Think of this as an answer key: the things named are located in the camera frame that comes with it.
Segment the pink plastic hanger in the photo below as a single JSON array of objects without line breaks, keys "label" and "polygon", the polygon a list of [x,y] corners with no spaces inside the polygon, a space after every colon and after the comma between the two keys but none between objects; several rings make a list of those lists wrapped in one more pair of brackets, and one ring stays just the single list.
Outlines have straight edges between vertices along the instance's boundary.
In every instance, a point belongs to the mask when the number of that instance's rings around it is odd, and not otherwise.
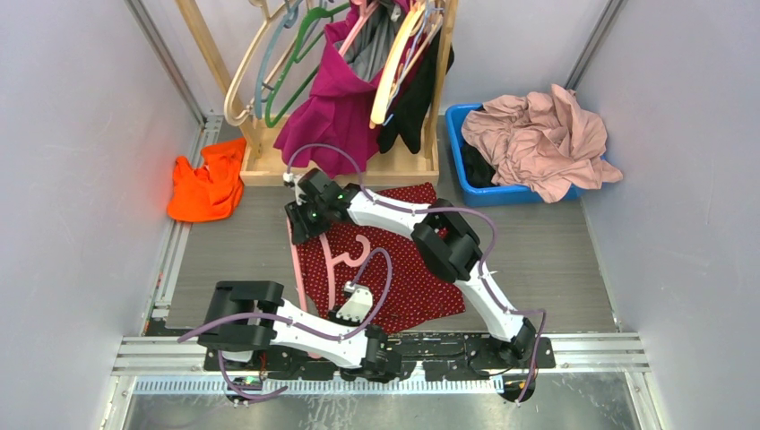
[{"label": "pink plastic hanger", "polygon": [[[289,249],[292,260],[293,271],[295,275],[296,291],[298,293],[298,307],[302,311],[308,309],[307,300],[309,295],[305,288],[305,277],[301,270],[300,259],[298,255],[298,248],[292,243],[295,235],[293,233],[293,227],[290,222],[287,223],[288,237],[289,237]],[[351,268],[358,268],[368,258],[370,254],[370,241],[363,235],[356,235],[355,242],[361,245],[361,254],[358,258],[353,258],[350,253],[342,253],[333,255],[330,243],[324,234],[318,237],[321,249],[324,255],[324,263],[327,274],[327,291],[328,291],[328,305],[332,308],[335,305],[337,284],[335,280],[334,269],[337,265],[346,265]]]}]

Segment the magenta skirt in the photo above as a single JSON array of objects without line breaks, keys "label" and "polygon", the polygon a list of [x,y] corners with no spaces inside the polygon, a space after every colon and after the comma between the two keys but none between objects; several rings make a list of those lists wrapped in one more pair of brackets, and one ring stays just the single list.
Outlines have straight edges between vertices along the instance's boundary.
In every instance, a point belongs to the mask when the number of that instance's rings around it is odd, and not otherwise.
[{"label": "magenta skirt", "polygon": [[330,177],[354,173],[339,148],[366,168],[379,151],[381,128],[369,126],[376,89],[409,10],[408,1],[381,1],[345,53],[341,48],[360,8],[352,4],[343,20],[325,25],[325,45],[308,98],[289,115],[274,143],[283,162],[298,168],[314,162]]}]

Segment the black skirt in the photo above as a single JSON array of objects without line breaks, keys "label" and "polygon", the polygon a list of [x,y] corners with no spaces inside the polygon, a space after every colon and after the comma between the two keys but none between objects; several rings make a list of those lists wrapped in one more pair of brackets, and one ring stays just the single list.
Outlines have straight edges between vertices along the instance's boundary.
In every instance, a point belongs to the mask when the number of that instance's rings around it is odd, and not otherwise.
[{"label": "black skirt", "polygon": [[396,98],[393,117],[376,140],[380,153],[390,151],[398,137],[412,154],[420,151],[422,127],[434,96],[440,38],[437,34],[432,39]]}]

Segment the red dotted garment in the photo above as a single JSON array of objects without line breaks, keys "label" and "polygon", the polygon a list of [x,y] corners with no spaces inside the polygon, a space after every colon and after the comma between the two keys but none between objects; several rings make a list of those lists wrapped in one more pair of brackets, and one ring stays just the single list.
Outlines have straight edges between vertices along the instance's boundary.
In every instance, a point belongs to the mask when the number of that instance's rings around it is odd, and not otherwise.
[{"label": "red dotted garment", "polygon": [[[408,238],[381,228],[349,223],[335,223],[324,235],[333,255],[350,253],[351,257],[358,258],[361,245],[355,242],[356,235],[368,238],[370,252],[383,248],[390,255],[393,266],[390,290],[372,321],[385,332],[391,334],[405,331],[426,321],[465,311],[462,292],[456,286],[433,276],[421,259],[417,247]],[[345,303],[347,298],[343,294],[343,287],[356,276],[359,276],[360,285],[371,290],[374,299],[383,293],[387,264],[382,255],[373,256],[364,272],[359,271],[360,267],[337,265],[334,269],[336,300],[330,308],[324,255],[318,237],[296,246],[307,294],[320,317],[328,318],[331,310]]]}]

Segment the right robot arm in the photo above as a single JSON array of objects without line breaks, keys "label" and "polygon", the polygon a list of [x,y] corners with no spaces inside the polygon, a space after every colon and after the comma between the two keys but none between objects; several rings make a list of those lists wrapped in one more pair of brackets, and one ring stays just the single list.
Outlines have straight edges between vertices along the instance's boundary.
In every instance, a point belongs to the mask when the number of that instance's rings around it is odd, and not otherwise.
[{"label": "right robot arm", "polygon": [[497,354],[504,365],[517,368],[533,358],[538,331],[498,287],[479,236],[463,217],[467,209],[446,199],[412,203],[359,184],[341,186],[318,168],[303,175],[287,171],[282,180],[296,196],[289,220],[297,238],[337,222],[379,228],[409,239],[427,271],[455,285],[474,306],[497,340]]}]

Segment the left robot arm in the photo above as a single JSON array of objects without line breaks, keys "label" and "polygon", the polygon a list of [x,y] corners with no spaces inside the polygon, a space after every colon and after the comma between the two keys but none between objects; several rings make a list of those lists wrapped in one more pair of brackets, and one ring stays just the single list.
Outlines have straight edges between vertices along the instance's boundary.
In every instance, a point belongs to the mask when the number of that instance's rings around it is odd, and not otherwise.
[{"label": "left robot arm", "polygon": [[402,375],[402,356],[387,348],[381,327],[348,326],[299,309],[274,281],[223,280],[216,284],[204,323],[185,337],[226,354],[241,370],[258,364],[274,346],[324,358],[349,380],[388,383]]}]

